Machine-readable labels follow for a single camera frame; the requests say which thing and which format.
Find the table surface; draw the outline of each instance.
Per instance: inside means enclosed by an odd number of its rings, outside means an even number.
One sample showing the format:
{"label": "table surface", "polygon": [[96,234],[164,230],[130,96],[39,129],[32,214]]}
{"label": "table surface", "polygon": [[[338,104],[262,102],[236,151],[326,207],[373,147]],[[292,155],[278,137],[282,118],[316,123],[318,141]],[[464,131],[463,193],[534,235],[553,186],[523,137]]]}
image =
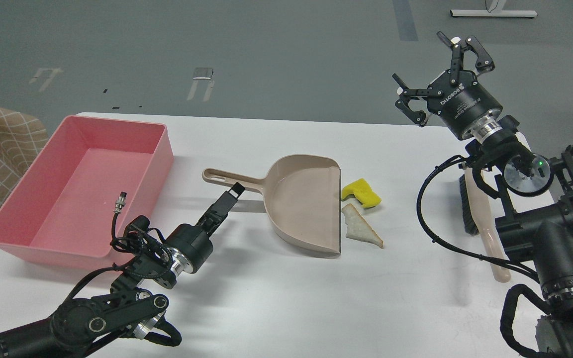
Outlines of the table surface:
{"label": "table surface", "polygon": [[[166,318],[182,332],[179,347],[117,340],[93,357],[518,357],[498,330],[508,288],[536,283],[513,273],[493,279],[488,263],[430,242],[415,212],[417,192],[433,167],[465,154],[445,127],[82,113],[166,124],[175,156],[152,215],[169,234],[193,224],[226,189],[205,183],[205,168],[263,177],[282,156],[335,159],[342,186],[365,178],[382,203],[363,210],[384,249],[344,238],[342,254],[318,258],[273,232],[261,195],[245,192],[212,236],[213,254],[196,274],[182,274],[166,294]],[[456,168],[434,179],[424,216],[442,238],[484,252],[464,232]],[[516,198],[522,211],[551,204],[548,193]],[[495,216],[502,215],[493,201]],[[0,250],[0,331],[50,315],[83,270],[27,263]],[[106,294],[114,277],[101,276],[78,297]],[[519,304],[514,332],[536,346],[541,313]]]}

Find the bread slice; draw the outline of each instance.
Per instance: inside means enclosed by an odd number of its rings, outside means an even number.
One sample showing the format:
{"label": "bread slice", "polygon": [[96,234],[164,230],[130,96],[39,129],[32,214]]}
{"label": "bread slice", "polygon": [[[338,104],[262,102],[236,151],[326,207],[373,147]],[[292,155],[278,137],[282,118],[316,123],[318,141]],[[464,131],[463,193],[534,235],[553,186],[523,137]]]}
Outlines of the bread slice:
{"label": "bread slice", "polygon": [[360,242],[368,242],[384,249],[384,241],[375,233],[375,230],[360,215],[353,204],[347,204],[342,208],[344,221],[346,222],[346,237]]}

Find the beige dustpan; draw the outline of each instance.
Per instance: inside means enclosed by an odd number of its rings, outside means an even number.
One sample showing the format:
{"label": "beige dustpan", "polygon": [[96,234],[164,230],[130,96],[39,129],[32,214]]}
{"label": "beige dustpan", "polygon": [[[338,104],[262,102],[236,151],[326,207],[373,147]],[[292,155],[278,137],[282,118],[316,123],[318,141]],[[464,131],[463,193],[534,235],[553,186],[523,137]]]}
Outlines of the beige dustpan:
{"label": "beige dustpan", "polygon": [[286,156],[273,163],[263,179],[207,168],[209,183],[261,193],[273,229],[285,242],[305,249],[340,253],[337,162],[318,156]]}

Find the pink container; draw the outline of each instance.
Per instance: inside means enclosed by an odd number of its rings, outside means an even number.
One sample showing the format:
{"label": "pink container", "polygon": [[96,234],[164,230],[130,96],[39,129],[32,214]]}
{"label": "pink container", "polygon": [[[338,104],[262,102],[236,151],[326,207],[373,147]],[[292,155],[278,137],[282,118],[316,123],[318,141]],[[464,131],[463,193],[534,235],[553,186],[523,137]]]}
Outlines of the pink container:
{"label": "pink container", "polygon": [[150,215],[174,160],[164,124],[68,116],[0,209],[0,249],[26,261],[97,269],[132,258],[109,246]]}

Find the cable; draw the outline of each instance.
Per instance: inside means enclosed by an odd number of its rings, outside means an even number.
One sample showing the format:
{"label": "cable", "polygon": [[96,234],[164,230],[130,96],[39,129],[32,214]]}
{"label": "cable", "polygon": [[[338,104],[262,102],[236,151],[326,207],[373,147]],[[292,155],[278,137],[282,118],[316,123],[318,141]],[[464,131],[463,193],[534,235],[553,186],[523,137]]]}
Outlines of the cable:
{"label": "cable", "polygon": [[[114,216],[112,217],[112,227],[111,227],[112,241],[109,244],[114,248],[114,250],[116,250],[118,252],[125,252],[125,253],[134,254],[134,258],[130,259],[129,261],[127,261],[123,265],[113,264],[111,267],[100,268],[97,270],[93,270],[89,274],[86,274],[86,276],[84,276],[84,278],[80,279],[80,281],[78,281],[77,285],[75,285],[75,287],[72,288],[72,290],[70,291],[70,294],[68,294],[66,299],[64,299],[64,302],[70,301],[71,299],[73,299],[75,297],[75,295],[77,295],[88,283],[90,283],[94,278],[96,278],[98,275],[102,274],[103,272],[108,272],[110,270],[117,270],[117,271],[121,271],[121,272],[128,272],[129,274],[136,276],[138,278],[157,279],[157,278],[162,277],[169,269],[171,269],[171,265],[173,264],[173,260],[171,260],[171,252],[162,243],[157,242],[156,240],[146,241],[146,239],[143,238],[143,236],[141,234],[128,233],[127,236],[123,236],[120,238],[116,237],[116,220],[118,218],[118,214],[119,213],[115,212]],[[161,241],[164,240],[164,239],[162,239],[162,233],[159,229],[152,229],[152,230],[155,230],[157,232],[157,234],[161,238]],[[138,259],[140,259],[141,256],[145,253],[145,249],[147,247],[146,243],[150,243],[150,245],[159,249],[167,258],[165,261],[165,263],[166,263],[165,270],[163,270],[162,272],[160,272],[158,274],[150,274],[150,275],[139,274],[138,272],[135,272],[134,270],[129,269],[130,266],[132,265],[132,263],[134,263]]]}
{"label": "cable", "polygon": [[507,343],[507,345],[514,349],[519,355],[525,358],[554,358],[554,354],[537,352],[533,349],[527,348],[521,345],[514,338],[514,331],[512,330],[512,324],[514,324],[514,316],[516,315],[516,304],[518,303],[519,296],[524,295],[531,303],[533,303],[539,310],[543,311],[546,315],[549,315],[552,311],[551,307],[539,298],[531,288],[526,285],[518,284],[512,286],[507,291],[505,295],[505,301],[503,302],[503,311],[501,312],[501,324],[500,331],[501,336]]}
{"label": "cable", "polygon": [[423,219],[423,214],[421,213],[421,200],[423,199],[423,193],[425,192],[426,188],[428,187],[428,184],[432,181],[432,179],[434,179],[434,177],[436,177],[439,173],[443,172],[443,170],[445,170],[446,168],[449,168],[453,165],[457,165],[459,163],[464,163],[466,160],[468,160],[468,159],[464,158],[462,156],[453,156],[453,157],[449,158],[447,161],[443,162],[441,165],[436,166],[435,170],[433,170],[432,173],[430,173],[430,175],[428,175],[426,180],[424,180],[423,185],[421,186],[421,189],[419,190],[419,194],[417,195],[417,217],[419,218],[419,223],[421,225],[421,228],[423,229],[423,231],[425,231],[426,234],[428,234],[428,236],[430,236],[430,238],[432,238],[432,242],[438,243],[439,245],[441,245],[442,247],[444,247],[448,250],[451,250],[453,252],[457,252],[458,254],[464,254],[466,256],[470,256],[471,258],[476,258],[476,259],[479,259],[482,261],[487,261],[489,263],[492,263],[494,265],[498,265],[498,266],[503,267],[503,268],[511,269],[511,270],[518,272],[520,274],[523,274],[523,275],[533,279],[537,283],[539,283],[539,277],[537,276],[536,271],[532,270],[531,268],[527,267],[526,265],[523,265],[522,263],[517,263],[517,262],[511,261],[511,260],[498,259],[498,258],[492,258],[490,256],[485,256],[482,254],[475,254],[473,252],[469,252],[469,251],[460,249],[459,247],[456,247],[455,245],[452,245],[452,244],[444,241],[441,237],[439,237],[437,234],[435,234],[430,229],[430,227],[428,227],[428,224],[426,224],[425,220]]}
{"label": "cable", "polygon": [[487,11],[488,13],[492,13],[492,11],[496,10],[496,7],[498,7],[498,1],[496,2],[496,5],[494,6],[494,9],[492,9],[492,10],[487,9],[487,0],[484,0],[484,3],[485,3],[485,6],[486,6],[486,11]]}

